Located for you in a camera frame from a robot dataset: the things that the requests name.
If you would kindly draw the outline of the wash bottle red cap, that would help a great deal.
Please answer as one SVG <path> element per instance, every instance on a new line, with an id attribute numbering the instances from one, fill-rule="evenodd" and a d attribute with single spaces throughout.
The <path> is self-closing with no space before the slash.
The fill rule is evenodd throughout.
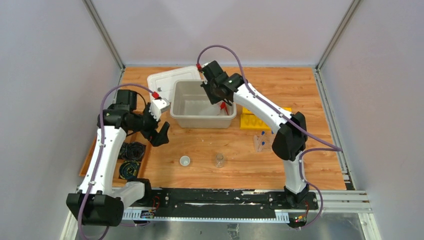
<path id="1" fill-rule="evenodd" d="M 205 114 L 207 116 L 228 116 L 228 108 L 227 104 L 224 102 L 220 102 L 217 104 L 210 105 L 205 109 Z"/>

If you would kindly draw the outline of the small white cup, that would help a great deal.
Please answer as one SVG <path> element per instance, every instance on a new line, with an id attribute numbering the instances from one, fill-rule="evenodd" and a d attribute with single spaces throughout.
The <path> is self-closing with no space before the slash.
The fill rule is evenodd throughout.
<path id="1" fill-rule="evenodd" d="M 190 165 L 191 163 L 191 159 L 187 156 L 187 155 L 183 155 L 180 159 L 179 159 L 179 163 L 183 166 L 183 167 L 187 167 Z"/>

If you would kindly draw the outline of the small glass jar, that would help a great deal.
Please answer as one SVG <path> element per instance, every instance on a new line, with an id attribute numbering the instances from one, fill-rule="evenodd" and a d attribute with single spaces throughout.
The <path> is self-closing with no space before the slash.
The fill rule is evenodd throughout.
<path id="1" fill-rule="evenodd" d="M 225 157 L 222 153 L 218 153 L 215 156 L 215 167 L 222 168 L 225 165 Z"/>

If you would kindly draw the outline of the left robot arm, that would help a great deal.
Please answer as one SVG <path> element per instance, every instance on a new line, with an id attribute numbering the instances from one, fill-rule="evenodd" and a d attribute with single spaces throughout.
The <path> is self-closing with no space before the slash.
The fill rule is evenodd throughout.
<path id="1" fill-rule="evenodd" d="M 142 113 L 136 113 L 138 93 L 118 90 L 115 103 L 101 107 L 97 137 L 88 171 L 76 193 L 68 194 L 66 205 L 79 225 L 118 226 L 126 208 L 137 202 L 149 206 L 153 201 L 150 181 L 133 177 L 125 186 L 113 189 L 113 175 L 128 132 L 139 132 L 153 147 L 169 143 L 170 124 L 157 131 L 160 117 L 170 109 L 167 99 L 153 92 L 153 99 Z"/>

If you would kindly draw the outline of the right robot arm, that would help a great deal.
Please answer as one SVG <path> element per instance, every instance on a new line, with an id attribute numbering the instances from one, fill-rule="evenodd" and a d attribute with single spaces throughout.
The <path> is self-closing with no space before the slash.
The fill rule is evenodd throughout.
<path id="1" fill-rule="evenodd" d="M 197 63 L 196 68 L 204 77 L 201 87 L 211 104 L 241 105 L 271 129 L 274 133 L 271 149 L 283 161 L 286 204 L 292 209 L 301 207 L 309 192 L 309 185 L 302 178 L 304 172 L 300 169 L 300 154 L 308 139 L 305 116 L 279 107 L 242 75 L 228 75 L 215 60 L 204 65 Z"/>

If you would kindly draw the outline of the beige plastic bin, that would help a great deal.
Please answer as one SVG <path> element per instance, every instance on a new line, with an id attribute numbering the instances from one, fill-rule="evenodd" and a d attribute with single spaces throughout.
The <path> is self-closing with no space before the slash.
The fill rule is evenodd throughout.
<path id="1" fill-rule="evenodd" d="M 237 115 L 237 106 L 226 105 L 229 115 L 206 115 L 211 106 L 201 80 L 177 80 L 173 86 L 170 116 L 182 128 L 226 129 Z"/>

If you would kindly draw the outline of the white bin lid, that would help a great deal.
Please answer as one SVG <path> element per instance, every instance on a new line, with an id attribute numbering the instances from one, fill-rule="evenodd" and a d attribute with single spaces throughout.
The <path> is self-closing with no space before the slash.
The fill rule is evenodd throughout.
<path id="1" fill-rule="evenodd" d="M 157 92 L 169 102 L 173 101 L 174 84 L 178 80 L 200 80 L 196 66 L 186 66 L 173 70 L 151 74 L 147 77 L 148 88 Z"/>

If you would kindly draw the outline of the yellow test tube rack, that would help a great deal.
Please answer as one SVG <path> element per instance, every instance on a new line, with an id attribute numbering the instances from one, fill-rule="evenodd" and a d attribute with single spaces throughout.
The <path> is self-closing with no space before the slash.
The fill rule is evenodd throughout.
<path id="1" fill-rule="evenodd" d="M 270 131 L 271 128 L 247 108 L 242 107 L 239 128 L 241 130 Z"/>

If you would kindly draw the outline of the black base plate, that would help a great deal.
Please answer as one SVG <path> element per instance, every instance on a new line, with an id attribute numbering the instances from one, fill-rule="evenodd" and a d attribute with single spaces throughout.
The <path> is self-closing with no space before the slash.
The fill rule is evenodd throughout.
<path id="1" fill-rule="evenodd" d="M 133 203 L 124 218 L 141 220 L 242 220 L 286 222 L 283 213 L 307 214 L 320 208 L 316 194 L 300 202 L 284 191 L 254 189 L 157 188 L 150 199 Z"/>

